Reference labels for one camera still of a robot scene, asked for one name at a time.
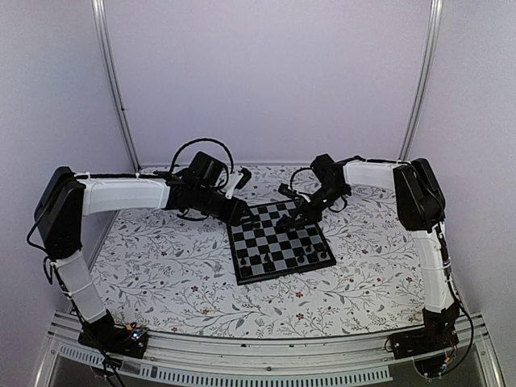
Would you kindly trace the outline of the black silver chess board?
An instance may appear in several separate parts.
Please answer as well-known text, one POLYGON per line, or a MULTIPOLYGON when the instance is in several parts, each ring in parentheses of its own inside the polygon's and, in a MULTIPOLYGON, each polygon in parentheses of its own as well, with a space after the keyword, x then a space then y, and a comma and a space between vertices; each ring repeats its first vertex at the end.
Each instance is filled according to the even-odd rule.
POLYGON ((231 249, 231 257, 238 285, 269 281, 293 273, 305 273, 336 265, 335 256, 318 224, 291 229, 287 232, 277 232, 275 225, 283 215, 289 215, 296 207, 293 200, 270 202, 251 206, 255 222, 261 223, 261 228, 252 230, 252 223, 239 226, 228 226, 227 234, 231 249), (314 252, 305 254, 305 246, 312 245, 314 252), (303 251, 305 260, 302 264, 296 261, 295 254, 303 251), (318 252, 325 251, 327 259, 318 260, 318 252), (269 254, 275 265, 270 273, 264 271, 264 256, 269 254), (259 255, 261 264, 251 265, 250 259, 259 255), (246 265, 239 261, 245 258, 246 265))

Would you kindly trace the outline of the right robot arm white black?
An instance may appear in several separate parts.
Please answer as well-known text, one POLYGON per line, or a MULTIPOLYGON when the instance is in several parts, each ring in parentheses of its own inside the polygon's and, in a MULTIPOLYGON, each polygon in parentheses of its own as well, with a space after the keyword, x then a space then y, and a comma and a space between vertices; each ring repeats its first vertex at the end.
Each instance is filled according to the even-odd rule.
POLYGON ((418 349, 433 352, 456 344, 453 333, 460 302, 453 291, 451 259, 445 240, 445 198, 428 160, 391 161, 353 156, 335 161, 322 154, 308 169, 320 184, 314 193, 303 194, 292 183, 282 183, 278 188, 280 194, 297 201, 293 214, 279 222, 280 228, 289 230, 320 222, 323 211, 338 199, 350 196, 354 185, 392 190, 398 220, 410 233, 418 251, 425 298, 423 327, 392 335, 391 346, 413 353, 418 349))

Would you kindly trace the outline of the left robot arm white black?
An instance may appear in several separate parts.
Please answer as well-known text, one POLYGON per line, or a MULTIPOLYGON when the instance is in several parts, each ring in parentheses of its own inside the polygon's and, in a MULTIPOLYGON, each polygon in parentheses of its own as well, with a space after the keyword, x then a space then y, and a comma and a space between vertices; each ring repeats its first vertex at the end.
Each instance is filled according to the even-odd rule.
POLYGON ((238 226, 251 218, 248 204, 235 197, 251 173, 225 165, 198 152, 178 173, 91 174, 57 168, 35 208, 32 232, 61 280, 64 294, 89 325, 88 335, 103 350, 114 349, 120 334, 104 318, 108 312, 82 254, 81 226, 85 216, 119 210, 176 210, 185 218, 191 210, 238 226))

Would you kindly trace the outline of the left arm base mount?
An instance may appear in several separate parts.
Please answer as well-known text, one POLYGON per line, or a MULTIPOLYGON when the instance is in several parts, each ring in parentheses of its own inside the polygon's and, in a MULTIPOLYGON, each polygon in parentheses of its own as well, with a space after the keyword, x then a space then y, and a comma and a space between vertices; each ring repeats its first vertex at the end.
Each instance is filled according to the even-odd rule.
POLYGON ((148 329, 135 323, 119 327, 96 322, 82 329, 78 343, 106 353, 143 359, 148 345, 148 329))

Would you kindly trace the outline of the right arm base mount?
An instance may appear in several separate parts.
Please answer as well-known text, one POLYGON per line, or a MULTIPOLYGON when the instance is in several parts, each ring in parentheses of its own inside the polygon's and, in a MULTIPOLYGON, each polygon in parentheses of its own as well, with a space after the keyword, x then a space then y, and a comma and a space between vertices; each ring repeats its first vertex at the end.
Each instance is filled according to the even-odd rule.
POLYGON ((419 328, 392 334, 387 342, 394 358, 399 360, 454 347, 459 343, 459 339, 454 328, 444 333, 419 328))

